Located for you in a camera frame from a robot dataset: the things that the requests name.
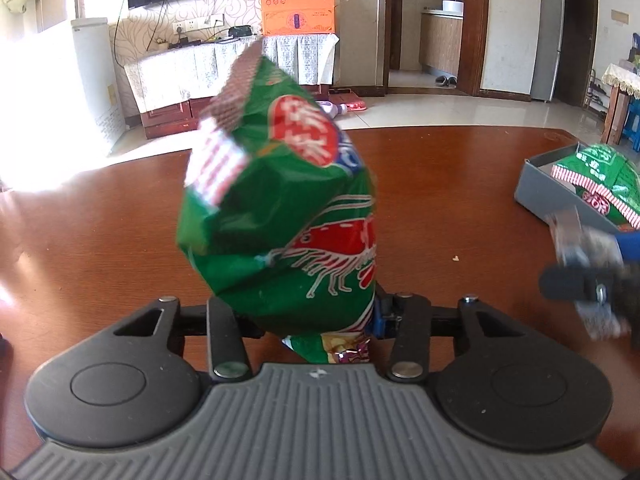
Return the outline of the wooden dining table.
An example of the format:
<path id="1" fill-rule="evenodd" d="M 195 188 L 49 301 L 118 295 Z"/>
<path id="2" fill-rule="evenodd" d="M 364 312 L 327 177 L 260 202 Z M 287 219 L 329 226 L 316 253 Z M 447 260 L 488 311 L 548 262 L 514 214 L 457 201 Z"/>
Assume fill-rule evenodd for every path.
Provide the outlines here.
<path id="1" fill-rule="evenodd" d="M 600 137 L 601 143 L 611 145 L 620 143 L 629 105 L 636 99 L 633 94 L 625 92 L 620 87 L 612 87 L 608 111 L 605 115 L 603 131 Z"/>

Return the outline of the dark grey shallow box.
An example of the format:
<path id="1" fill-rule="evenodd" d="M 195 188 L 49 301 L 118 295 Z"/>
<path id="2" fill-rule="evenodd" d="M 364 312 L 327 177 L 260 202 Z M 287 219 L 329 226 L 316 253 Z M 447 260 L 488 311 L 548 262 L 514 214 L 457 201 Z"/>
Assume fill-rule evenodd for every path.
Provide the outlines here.
<path id="1" fill-rule="evenodd" d="M 551 166 L 563 157 L 574 154 L 588 145 L 576 143 L 536 155 L 524 162 L 514 198 L 523 207 L 541 220 L 548 221 L 552 214 L 575 208 L 585 226 L 607 233 L 623 231 L 583 202 L 574 191 L 574 186 L 551 177 Z"/>

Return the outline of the red wooden tv cabinet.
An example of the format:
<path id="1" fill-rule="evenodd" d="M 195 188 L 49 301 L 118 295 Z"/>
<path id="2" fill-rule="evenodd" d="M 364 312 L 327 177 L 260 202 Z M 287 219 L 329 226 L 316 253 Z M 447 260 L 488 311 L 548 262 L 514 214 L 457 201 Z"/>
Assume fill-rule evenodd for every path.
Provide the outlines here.
<path id="1" fill-rule="evenodd" d="M 148 139 L 171 136 L 198 128 L 200 114 L 212 98 L 190 99 L 141 114 L 141 122 Z"/>

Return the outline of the pair of slippers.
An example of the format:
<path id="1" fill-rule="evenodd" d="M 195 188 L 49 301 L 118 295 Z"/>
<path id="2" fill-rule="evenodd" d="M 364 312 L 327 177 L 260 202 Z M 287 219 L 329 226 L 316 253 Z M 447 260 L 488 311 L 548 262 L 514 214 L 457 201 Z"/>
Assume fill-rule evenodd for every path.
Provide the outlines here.
<path id="1" fill-rule="evenodd" d="M 437 76 L 435 84 L 439 87 L 455 87 L 458 82 L 455 76 Z"/>

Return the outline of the black set-top box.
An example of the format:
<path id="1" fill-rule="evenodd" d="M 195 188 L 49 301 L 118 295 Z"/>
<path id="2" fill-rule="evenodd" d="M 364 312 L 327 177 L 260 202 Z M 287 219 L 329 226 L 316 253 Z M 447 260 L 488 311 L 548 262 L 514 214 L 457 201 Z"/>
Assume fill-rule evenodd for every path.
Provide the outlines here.
<path id="1" fill-rule="evenodd" d="M 253 29 L 250 25 L 232 26 L 229 28 L 230 38 L 250 37 L 253 35 Z"/>

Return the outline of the grey clear peanut packet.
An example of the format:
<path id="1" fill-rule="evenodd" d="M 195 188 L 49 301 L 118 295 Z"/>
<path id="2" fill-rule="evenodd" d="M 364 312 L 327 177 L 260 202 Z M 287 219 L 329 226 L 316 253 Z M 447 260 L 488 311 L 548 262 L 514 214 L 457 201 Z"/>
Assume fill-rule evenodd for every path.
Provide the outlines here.
<path id="1" fill-rule="evenodd" d="M 570 301 L 593 340 L 631 333 L 630 322 L 614 311 L 614 278 L 623 267 L 614 235 L 582 224 L 575 208 L 549 217 L 556 263 L 540 277 L 548 299 Z"/>

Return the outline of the cream lace tablecloth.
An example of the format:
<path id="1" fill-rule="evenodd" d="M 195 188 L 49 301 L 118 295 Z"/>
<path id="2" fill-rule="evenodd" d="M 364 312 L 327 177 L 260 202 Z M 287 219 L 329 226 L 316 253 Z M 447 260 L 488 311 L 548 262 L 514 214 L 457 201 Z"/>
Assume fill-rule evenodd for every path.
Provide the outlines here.
<path id="1" fill-rule="evenodd" d="M 622 66 L 610 64 L 601 80 L 611 87 L 616 87 L 636 99 L 640 99 L 640 76 Z"/>

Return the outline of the blue plastic stool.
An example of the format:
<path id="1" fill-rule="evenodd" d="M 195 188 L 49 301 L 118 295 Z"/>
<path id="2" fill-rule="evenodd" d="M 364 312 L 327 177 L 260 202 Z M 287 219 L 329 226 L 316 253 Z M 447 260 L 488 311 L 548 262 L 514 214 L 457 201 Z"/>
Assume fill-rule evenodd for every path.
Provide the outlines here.
<path id="1" fill-rule="evenodd" d="M 640 152 L 640 100 L 633 99 L 627 108 L 627 117 L 622 136 L 631 143 L 632 149 Z"/>

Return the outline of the purple detergent bottle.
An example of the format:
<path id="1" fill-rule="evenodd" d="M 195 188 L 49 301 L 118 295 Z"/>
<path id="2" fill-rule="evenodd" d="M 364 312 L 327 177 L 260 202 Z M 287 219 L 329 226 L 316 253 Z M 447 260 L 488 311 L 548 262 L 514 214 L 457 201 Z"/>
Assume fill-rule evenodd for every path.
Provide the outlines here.
<path id="1" fill-rule="evenodd" d="M 318 101 L 317 104 L 331 118 L 344 115 L 348 112 L 346 104 L 335 104 L 330 101 Z"/>

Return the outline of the white patterned cabinet cloth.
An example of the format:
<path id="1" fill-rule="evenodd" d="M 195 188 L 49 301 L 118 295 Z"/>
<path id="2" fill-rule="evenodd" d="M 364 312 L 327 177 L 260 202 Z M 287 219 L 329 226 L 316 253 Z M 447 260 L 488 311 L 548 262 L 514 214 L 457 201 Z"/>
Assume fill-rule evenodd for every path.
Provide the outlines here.
<path id="1" fill-rule="evenodd" d="M 256 41 L 262 54 L 299 84 L 333 84 L 336 35 L 250 36 L 166 50 L 126 65 L 138 111 L 214 96 L 236 58 Z"/>

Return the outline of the wooden kitchen counter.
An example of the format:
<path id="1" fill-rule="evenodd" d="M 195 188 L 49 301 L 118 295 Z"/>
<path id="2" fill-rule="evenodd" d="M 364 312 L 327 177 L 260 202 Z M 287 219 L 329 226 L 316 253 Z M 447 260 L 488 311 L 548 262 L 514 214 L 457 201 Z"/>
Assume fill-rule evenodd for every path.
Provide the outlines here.
<path id="1" fill-rule="evenodd" d="M 462 27 L 461 15 L 424 11 L 421 15 L 420 64 L 439 73 L 457 76 Z"/>

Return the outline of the green shrimp chips bag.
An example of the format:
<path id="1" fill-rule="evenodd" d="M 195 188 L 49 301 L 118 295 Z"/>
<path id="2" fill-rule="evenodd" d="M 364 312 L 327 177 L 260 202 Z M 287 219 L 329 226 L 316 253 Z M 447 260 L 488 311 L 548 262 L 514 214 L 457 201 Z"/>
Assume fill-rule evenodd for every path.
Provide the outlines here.
<path id="1" fill-rule="evenodd" d="M 367 361 L 374 206 L 349 136 L 251 44 L 202 111 L 177 224 L 213 295 L 308 362 Z"/>

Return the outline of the red floor mat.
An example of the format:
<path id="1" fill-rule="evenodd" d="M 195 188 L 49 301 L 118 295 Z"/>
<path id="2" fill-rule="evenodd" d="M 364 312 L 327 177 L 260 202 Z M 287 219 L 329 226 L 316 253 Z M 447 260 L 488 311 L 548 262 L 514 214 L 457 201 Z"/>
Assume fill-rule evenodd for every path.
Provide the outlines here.
<path id="1" fill-rule="evenodd" d="M 343 113 L 363 112 L 367 110 L 367 103 L 349 88 L 336 88 L 329 91 L 330 102 L 336 105 Z"/>

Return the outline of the green striped snack bag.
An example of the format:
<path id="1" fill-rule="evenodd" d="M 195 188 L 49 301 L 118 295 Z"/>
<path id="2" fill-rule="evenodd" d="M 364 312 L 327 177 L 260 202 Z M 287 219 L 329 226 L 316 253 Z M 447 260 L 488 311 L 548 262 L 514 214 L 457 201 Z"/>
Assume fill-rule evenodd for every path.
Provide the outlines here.
<path id="1" fill-rule="evenodd" d="M 561 158 L 551 177 L 574 186 L 575 194 L 623 231 L 639 229 L 639 173 L 606 144 L 594 144 Z"/>

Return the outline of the orange gift box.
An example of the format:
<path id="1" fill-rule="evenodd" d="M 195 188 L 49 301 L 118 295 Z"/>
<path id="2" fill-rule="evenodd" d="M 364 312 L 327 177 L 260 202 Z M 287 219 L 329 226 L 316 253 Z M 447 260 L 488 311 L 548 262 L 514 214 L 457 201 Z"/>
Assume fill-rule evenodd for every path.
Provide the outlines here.
<path id="1" fill-rule="evenodd" d="M 335 32 L 335 0 L 260 0 L 264 36 Z"/>

